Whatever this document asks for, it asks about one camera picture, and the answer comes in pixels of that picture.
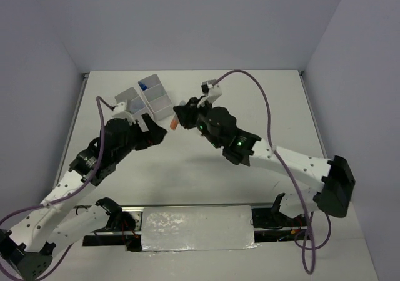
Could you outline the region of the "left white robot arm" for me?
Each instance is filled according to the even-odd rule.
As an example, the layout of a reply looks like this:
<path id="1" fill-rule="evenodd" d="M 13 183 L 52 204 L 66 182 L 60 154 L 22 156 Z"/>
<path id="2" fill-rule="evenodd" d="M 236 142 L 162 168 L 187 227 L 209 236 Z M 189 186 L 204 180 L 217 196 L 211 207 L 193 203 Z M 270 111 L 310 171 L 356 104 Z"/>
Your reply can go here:
<path id="1" fill-rule="evenodd" d="M 103 197 L 88 210 L 65 220 L 85 196 L 115 170 L 132 151 L 159 145 L 167 131 L 148 115 L 142 115 L 147 127 L 138 121 L 113 118 L 101 122 L 99 137 L 94 138 L 71 162 L 68 171 L 38 206 L 22 210 L 27 216 L 9 230 L 1 231 L 1 257 L 17 272 L 12 280 L 42 280 L 53 258 L 73 243 L 98 229 L 118 229 L 126 212 Z"/>

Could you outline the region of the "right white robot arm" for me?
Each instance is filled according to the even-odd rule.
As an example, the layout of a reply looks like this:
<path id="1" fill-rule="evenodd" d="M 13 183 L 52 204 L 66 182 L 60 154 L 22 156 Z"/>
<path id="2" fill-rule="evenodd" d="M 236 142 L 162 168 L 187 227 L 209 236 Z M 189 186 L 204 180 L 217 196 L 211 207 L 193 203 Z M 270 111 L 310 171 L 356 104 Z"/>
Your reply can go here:
<path id="1" fill-rule="evenodd" d="M 343 218 L 356 184 L 348 161 L 341 156 L 323 159 L 300 154 L 279 146 L 237 127 L 237 120 L 225 107 L 214 107 L 209 102 L 199 105 L 193 97 L 173 108 L 179 124 L 185 129 L 196 128 L 222 156 L 234 165 L 257 167 L 293 177 L 307 186 L 299 205 L 279 195 L 272 210 L 272 220 L 278 225 L 288 224 L 298 216 L 303 204 L 310 211 L 320 210 L 333 217 Z"/>

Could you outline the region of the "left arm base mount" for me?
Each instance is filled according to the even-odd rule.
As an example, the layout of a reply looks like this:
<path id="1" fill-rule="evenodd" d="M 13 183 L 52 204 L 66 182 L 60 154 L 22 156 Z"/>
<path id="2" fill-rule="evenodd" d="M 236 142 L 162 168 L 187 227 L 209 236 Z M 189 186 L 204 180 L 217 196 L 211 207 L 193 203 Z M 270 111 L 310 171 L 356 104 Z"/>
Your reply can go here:
<path id="1" fill-rule="evenodd" d="M 104 227 L 83 237 L 83 247 L 121 246 L 128 252 L 142 252 L 143 210 L 122 207 L 109 197 L 99 199 L 99 206 L 107 215 Z"/>

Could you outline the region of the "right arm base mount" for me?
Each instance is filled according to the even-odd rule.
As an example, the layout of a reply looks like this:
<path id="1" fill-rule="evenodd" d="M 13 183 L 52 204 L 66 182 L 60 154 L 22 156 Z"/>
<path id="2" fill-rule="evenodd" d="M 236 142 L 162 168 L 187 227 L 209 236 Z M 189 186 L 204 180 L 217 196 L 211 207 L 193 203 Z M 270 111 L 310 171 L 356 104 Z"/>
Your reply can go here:
<path id="1" fill-rule="evenodd" d="M 257 244 L 265 242 L 294 242 L 296 239 L 308 240 L 305 237 L 307 228 L 304 215 L 290 218 L 280 213 L 285 193 L 279 194 L 270 206 L 252 206 L 250 224 L 254 229 L 254 241 Z"/>

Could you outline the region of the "clear bottle blue cap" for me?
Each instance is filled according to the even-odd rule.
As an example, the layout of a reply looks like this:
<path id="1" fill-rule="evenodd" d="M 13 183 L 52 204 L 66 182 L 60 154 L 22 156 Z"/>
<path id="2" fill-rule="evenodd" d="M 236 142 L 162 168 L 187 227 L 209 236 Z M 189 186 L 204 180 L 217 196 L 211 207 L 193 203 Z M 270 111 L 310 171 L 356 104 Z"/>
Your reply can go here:
<path id="1" fill-rule="evenodd" d="M 147 85 L 145 85 L 145 84 L 142 83 L 142 82 L 138 82 L 138 84 L 139 84 L 139 86 L 140 86 L 140 88 L 141 88 L 142 91 L 145 91 L 145 90 L 148 88 Z"/>

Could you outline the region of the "orange grey highlighter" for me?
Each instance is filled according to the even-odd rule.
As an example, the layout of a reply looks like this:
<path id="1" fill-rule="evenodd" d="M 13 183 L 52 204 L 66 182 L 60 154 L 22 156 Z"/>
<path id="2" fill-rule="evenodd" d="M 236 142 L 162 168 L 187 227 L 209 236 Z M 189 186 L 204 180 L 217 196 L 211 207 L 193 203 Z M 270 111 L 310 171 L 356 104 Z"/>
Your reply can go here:
<path id="1" fill-rule="evenodd" d="M 172 121 L 171 121 L 171 123 L 170 123 L 170 125 L 169 125 L 169 128 L 171 130 L 176 130 L 178 125 L 179 125 L 179 119 L 178 119 L 177 116 L 174 116 Z"/>

